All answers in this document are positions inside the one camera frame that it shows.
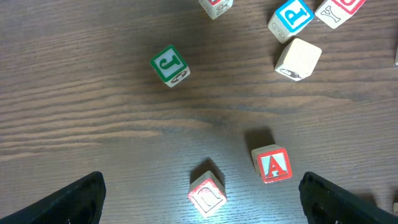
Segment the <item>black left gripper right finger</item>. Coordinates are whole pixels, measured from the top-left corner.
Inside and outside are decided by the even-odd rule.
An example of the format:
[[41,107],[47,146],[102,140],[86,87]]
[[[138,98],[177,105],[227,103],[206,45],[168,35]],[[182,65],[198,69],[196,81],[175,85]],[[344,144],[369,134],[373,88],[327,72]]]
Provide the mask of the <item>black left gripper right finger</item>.
[[300,201],[309,224],[394,224],[397,217],[313,173],[299,184]]

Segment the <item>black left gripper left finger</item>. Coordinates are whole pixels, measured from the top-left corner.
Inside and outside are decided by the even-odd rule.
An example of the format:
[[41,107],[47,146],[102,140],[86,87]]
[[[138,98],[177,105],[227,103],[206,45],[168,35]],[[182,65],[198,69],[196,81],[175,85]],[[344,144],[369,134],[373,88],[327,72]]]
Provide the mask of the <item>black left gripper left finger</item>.
[[105,197],[103,174],[95,171],[2,218],[1,224],[98,224]]

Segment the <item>green R block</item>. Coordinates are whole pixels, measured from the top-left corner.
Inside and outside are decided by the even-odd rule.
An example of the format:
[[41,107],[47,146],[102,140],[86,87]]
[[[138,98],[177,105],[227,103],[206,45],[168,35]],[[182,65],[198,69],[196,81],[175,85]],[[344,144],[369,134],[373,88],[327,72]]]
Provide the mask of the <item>green R block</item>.
[[393,214],[398,217],[398,203],[393,204]]

